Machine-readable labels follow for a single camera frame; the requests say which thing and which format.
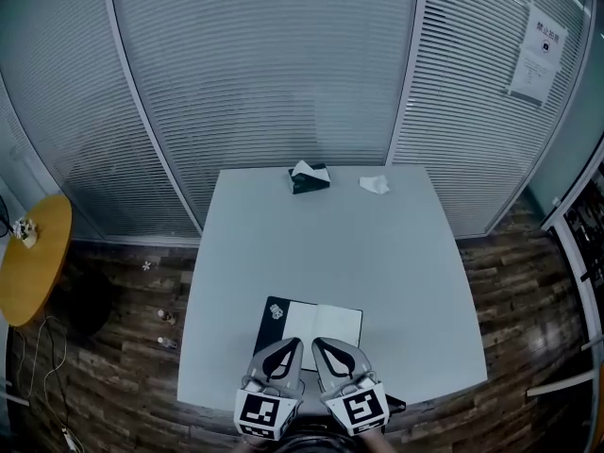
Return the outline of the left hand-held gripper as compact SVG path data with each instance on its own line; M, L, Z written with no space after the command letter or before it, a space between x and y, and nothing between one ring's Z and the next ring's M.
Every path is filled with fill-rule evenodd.
M298 338L277 341L253 356L235 399L234 424L242 435L281 439L303 402L303 388L298 387L303 356Z

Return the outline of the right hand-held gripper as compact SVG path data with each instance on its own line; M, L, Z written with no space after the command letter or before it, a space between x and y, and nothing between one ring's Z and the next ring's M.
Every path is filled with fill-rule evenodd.
M357 436L385 427L390 419L386 394L366 355L352 344L327 337L314 339L311 352L323 387L350 379L320 396L346 432Z

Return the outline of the black notebook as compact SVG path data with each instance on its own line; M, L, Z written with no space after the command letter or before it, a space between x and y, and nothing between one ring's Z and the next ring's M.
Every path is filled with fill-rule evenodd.
M302 369L316 371L311 343L327 337L358 346L362 311L269 296L262 313L254 353L284 339L297 337L304 346Z

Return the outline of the person's right forearm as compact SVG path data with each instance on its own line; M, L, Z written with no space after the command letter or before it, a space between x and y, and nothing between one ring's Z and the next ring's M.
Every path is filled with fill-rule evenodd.
M363 442L371 453L387 453L384 437L380 430L371 429L361 435Z

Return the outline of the person's dark clothing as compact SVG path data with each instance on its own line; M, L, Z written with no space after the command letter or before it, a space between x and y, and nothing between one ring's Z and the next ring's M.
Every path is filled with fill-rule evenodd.
M370 453L361 440L355 440L340 428L303 425L278 441L258 446L259 453Z

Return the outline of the crumpled white tissue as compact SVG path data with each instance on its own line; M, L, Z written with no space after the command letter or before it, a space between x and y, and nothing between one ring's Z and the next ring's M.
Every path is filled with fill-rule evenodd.
M382 195L390 191L389 183L385 175L361 176L359 184L369 193Z

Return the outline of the dark green tissue box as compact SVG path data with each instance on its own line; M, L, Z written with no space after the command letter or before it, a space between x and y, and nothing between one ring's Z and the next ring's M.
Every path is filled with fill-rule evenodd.
M293 194L320 191L331 184L328 168L324 163L310 165L301 160L288 170L288 175Z

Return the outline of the round wooden table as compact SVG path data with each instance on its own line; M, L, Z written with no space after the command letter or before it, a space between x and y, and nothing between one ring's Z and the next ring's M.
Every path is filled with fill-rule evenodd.
M0 263L0 313L9 325L21 327L42 312L62 277L70 288L59 293L59 309L71 329L92 336L108 321L114 288L98 269L70 249L73 212L62 194L46 196L25 216L33 223L28 246L11 236Z

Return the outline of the white furniture leg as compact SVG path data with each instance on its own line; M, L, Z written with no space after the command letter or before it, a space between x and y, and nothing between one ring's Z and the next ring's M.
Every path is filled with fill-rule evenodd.
M29 401L27 399L14 395L14 394L11 394L9 392L9 389L11 387L12 387L12 383L10 381L6 380L5 378L0 377L0 398L4 398L7 401L12 401L21 406L28 407Z

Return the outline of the black display shelf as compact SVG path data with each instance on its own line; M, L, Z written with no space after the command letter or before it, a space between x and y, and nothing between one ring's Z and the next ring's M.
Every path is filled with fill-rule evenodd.
M580 279L592 285L604 332L604 162L598 165L564 217L586 267Z

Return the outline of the small potted white flowers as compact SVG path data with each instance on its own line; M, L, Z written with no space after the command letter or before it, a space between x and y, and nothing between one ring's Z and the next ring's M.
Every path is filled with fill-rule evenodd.
M30 218L20 218L13 224L12 229L13 235L27 249L31 249L36 244L38 239L37 226Z

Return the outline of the white paper notice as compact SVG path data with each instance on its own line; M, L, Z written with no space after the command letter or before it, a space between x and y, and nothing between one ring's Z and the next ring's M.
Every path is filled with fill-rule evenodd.
M533 2L528 2L528 22L507 94L518 94L542 107L562 68L568 30Z

